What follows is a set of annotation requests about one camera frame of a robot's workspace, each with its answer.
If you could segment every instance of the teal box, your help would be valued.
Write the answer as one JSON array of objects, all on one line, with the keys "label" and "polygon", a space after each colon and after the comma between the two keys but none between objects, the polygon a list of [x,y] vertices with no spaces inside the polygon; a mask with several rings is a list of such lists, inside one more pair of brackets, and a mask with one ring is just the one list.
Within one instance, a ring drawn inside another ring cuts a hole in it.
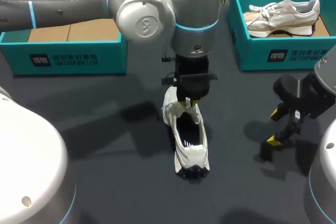
[{"label": "teal box", "polygon": [[0,36],[0,50],[15,75],[125,74],[127,42],[116,41],[28,42],[31,30]]},{"label": "teal box", "polygon": [[[249,11],[249,5],[265,6],[281,1],[231,0],[228,21],[240,70],[313,69],[314,64],[336,44],[336,0],[320,0],[320,15],[330,37],[251,38],[243,17],[243,13]],[[268,62],[273,53],[285,56],[282,61]]]}]

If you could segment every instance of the black logo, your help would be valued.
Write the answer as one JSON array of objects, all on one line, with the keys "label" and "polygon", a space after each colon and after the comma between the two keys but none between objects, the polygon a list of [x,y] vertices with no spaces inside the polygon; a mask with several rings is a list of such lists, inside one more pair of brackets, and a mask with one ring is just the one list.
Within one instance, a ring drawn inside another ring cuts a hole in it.
[{"label": "black logo", "polygon": [[196,46],[194,46],[194,50],[195,51],[199,51],[201,49],[201,46],[200,45],[196,45]]},{"label": "black logo", "polygon": [[282,62],[285,60],[288,50],[278,49],[271,50],[267,62]]},{"label": "black logo", "polygon": [[50,67],[50,61],[46,54],[33,54],[29,55],[35,67]]}]

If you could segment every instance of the cardboard box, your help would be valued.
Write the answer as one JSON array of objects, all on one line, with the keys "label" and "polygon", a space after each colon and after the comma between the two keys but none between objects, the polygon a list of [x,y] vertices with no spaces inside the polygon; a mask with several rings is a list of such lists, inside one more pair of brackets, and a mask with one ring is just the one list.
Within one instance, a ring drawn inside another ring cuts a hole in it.
[{"label": "cardboard box", "polygon": [[11,31],[0,50],[15,75],[125,74],[127,42],[112,19]]},{"label": "cardboard box", "polygon": [[336,45],[336,0],[320,0],[321,16],[311,37],[277,34],[251,38],[243,16],[249,11],[248,6],[281,1],[231,0],[228,21],[240,70],[313,69],[315,63]]}]

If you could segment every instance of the sneaker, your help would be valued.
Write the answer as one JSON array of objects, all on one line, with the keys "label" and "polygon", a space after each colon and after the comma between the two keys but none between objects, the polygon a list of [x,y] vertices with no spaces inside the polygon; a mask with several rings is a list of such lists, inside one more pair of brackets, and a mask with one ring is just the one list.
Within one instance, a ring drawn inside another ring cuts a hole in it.
[{"label": "sneaker", "polygon": [[296,3],[284,0],[264,7],[250,5],[250,12],[244,13],[248,33],[265,38],[276,31],[291,35],[311,36],[320,15],[320,1]]},{"label": "sneaker", "polygon": [[207,139],[198,105],[191,106],[189,98],[182,106],[176,87],[166,91],[163,121],[170,126],[175,138],[175,172],[184,178],[205,177],[209,172]]}]

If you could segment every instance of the dark gray floor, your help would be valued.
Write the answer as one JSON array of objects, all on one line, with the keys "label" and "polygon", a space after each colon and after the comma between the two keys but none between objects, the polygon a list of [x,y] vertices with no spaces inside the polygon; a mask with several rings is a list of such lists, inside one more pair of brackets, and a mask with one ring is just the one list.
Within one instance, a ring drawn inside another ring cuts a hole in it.
[{"label": "dark gray floor", "polygon": [[305,122],[297,148],[276,153],[272,164],[258,161],[259,143],[285,123],[268,120],[281,73],[238,70],[223,12],[210,56],[218,80],[200,103],[211,172],[199,183],[184,181],[174,174],[161,120],[160,78],[174,71],[161,63],[162,45],[130,45],[125,77],[13,78],[0,57],[0,85],[65,139],[83,223],[307,223],[303,173],[336,108]]}]

